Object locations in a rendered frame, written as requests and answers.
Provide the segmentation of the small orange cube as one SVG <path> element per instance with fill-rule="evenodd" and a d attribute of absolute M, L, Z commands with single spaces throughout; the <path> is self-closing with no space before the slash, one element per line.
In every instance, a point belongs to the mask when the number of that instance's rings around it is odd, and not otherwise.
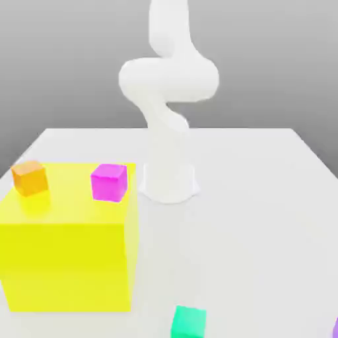
<path fill-rule="evenodd" d="M 24 197 L 48 190 L 45 167 L 36 160 L 29 160 L 11 167 L 16 190 Z"/>

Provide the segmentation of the small magenta cube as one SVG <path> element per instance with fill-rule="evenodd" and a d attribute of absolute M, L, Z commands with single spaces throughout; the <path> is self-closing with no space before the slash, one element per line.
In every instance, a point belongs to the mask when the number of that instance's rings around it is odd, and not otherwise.
<path fill-rule="evenodd" d="M 127 166 L 100 164 L 90 175 L 92 197 L 119 203 L 128 188 Z"/>

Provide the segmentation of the large yellow box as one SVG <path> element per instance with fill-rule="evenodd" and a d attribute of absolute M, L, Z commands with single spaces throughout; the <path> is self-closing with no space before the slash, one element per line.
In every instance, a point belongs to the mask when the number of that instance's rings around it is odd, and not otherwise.
<path fill-rule="evenodd" d="M 92 197 L 94 163 L 47 163 L 49 188 L 0 200 L 0 282 L 14 312 L 128 312 L 139 247 L 136 165 L 118 202 Z"/>

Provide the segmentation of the small green cube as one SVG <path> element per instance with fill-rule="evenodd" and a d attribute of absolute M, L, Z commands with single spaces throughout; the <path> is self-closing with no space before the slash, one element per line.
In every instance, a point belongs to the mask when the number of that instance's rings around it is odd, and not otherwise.
<path fill-rule="evenodd" d="M 176 306 L 170 338 L 205 338 L 207 311 Z"/>

